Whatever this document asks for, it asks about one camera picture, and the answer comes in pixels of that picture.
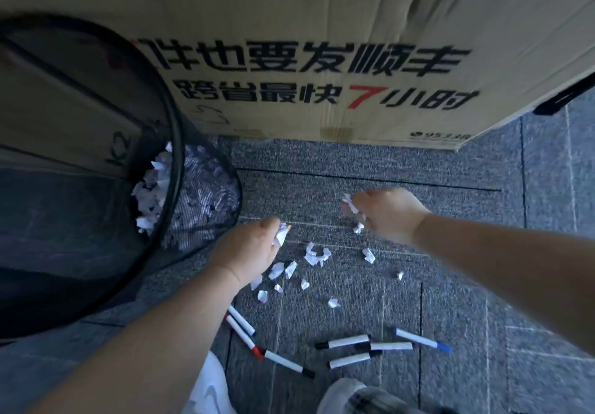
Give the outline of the person's left hand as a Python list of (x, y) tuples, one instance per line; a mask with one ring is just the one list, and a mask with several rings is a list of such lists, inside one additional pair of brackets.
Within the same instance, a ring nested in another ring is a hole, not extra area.
[(209, 271), (227, 277), (236, 290), (242, 289), (258, 275), (262, 275), (274, 261), (257, 262), (254, 238), (257, 222), (259, 221), (238, 225), (229, 230), (217, 241), (209, 256)]

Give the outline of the person's right hand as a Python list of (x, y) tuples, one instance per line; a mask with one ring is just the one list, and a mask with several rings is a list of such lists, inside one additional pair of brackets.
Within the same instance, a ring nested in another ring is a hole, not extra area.
[(365, 191), (370, 197), (368, 214), (374, 232), (400, 245), (414, 245), (415, 234), (431, 212), (413, 193), (404, 188), (382, 188)]

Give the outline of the person's right forearm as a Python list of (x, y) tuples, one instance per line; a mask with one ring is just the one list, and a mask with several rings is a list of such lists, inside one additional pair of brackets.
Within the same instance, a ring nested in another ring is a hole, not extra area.
[(595, 356), (595, 239), (427, 214), (412, 244)]

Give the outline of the person's left forearm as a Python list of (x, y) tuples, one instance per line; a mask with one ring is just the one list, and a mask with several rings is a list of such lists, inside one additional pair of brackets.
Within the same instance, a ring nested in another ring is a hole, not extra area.
[(209, 266), (102, 346), (27, 414), (181, 414), (243, 283)]

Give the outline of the scattered torn paper bits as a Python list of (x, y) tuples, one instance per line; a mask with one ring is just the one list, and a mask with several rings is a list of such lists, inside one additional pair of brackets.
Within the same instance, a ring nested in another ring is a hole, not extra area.
[[(363, 231), (363, 225), (361, 224), (357, 224), (357, 226), (355, 226), (353, 228), (353, 232), (355, 234), (361, 234), (361, 232)], [(330, 259), (332, 253), (328, 248), (324, 248), (323, 249), (323, 253), (318, 255), (316, 252), (312, 251), (312, 249), (314, 248), (314, 243), (309, 243), (308, 246), (306, 247), (306, 251), (305, 251), (305, 255), (304, 255), (304, 259), (308, 262), (308, 264), (310, 266), (317, 266), (319, 265), (320, 267), (324, 266), (324, 263)], [(364, 249), (362, 251), (363, 255), (364, 255), (364, 259), (369, 262), (369, 263), (374, 263), (376, 261), (376, 257), (373, 255), (373, 253), (368, 249)], [(279, 277), (281, 274), (286, 275), (286, 279), (289, 279), (292, 277), (295, 268), (297, 267), (297, 263), (295, 261), (292, 261), (290, 263), (290, 265), (288, 265), (287, 267), (285, 267), (285, 264), (283, 262), (278, 262), (278, 264), (273, 265), (273, 269), (270, 271), (268, 277), (271, 280), (276, 279), (277, 277)], [(404, 272), (400, 271), (397, 273), (398, 275), (398, 279), (399, 281), (401, 281), (403, 279), (404, 276)], [(263, 275), (259, 275), (257, 278), (255, 278), (252, 282), (250, 282), (250, 290), (256, 290), (258, 288), (258, 286), (262, 283), (263, 281)], [(279, 293), (281, 293), (281, 289), (279, 284), (277, 284), (276, 289), (279, 289)], [(309, 287), (309, 283), (305, 283), (305, 285), (302, 284), (302, 290), (305, 290), (306, 288)], [(258, 300), (260, 300), (262, 303), (266, 303), (268, 298), (267, 295), (265, 294), (265, 291), (260, 290), (258, 292)], [(338, 300), (337, 298), (331, 298), (328, 301), (328, 305), (331, 308), (336, 308), (339, 306)]]

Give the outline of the black mesh waste bin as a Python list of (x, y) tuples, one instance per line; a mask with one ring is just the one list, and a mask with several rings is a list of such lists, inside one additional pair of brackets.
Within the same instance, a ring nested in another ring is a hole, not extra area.
[(242, 186), (116, 32), (0, 16), (0, 347), (133, 301), (239, 218)]

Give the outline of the white marker blue cap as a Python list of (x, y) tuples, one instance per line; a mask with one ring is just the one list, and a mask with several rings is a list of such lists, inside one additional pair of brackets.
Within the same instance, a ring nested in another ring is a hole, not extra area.
[(255, 335), (255, 328), (233, 305), (229, 305), (228, 312), (249, 336)]
[(451, 348), (443, 343), (431, 340), (429, 338), (407, 332), (400, 328), (394, 328), (393, 332), (396, 336), (409, 340), (413, 343), (421, 344), (433, 349), (441, 350), (446, 353), (452, 353)]

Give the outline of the white marker red cap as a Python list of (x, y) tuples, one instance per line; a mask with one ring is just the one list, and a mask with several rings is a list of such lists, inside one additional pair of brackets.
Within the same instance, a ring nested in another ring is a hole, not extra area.
[(261, 353), (261, 350), (259, 350), (259, 348), (253, 342), (251, 337), (242, 329), (242, 327), (238, 324), (234, 317), (232, 317), (232, 315), (227, 312), (224, 316), (224, 319), (226, 320), (227, 324), (232, 328), (232, 330), (236, 333), (236, 335), (242, 340), (242, 342), (246, 344), (250, 352), (254, 356), (256, 356), (257, 359), (263, 360), (264, 355)]

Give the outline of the pile of white paper scraps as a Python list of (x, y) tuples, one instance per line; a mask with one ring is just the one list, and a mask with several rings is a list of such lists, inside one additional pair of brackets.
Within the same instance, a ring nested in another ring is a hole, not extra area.
[[(184, 151), (184, 175), (162, 246), (188, 253), (206, 247), (227, 230), (239, 213), (241, 190), (237, 178), (206, 147), (187, 144)], [(168, 143), (131, 191), (141, 234), (150, 236), (160, 219), (173, 181), (172, 164), (173, 146)]]

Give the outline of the white shoe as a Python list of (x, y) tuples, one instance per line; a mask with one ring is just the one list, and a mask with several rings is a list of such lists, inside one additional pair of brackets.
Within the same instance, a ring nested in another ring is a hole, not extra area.
[(181, 414), (237, 414), (230, 402), (223, 366), (212, 351)]

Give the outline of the large brown printed cardboard box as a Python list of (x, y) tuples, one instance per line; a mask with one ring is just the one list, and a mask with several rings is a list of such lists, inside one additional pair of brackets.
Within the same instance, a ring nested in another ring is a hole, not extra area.
[(0, 0), (130, 40), (205, 132), (458, 150), (595, 73), (595, 0)]

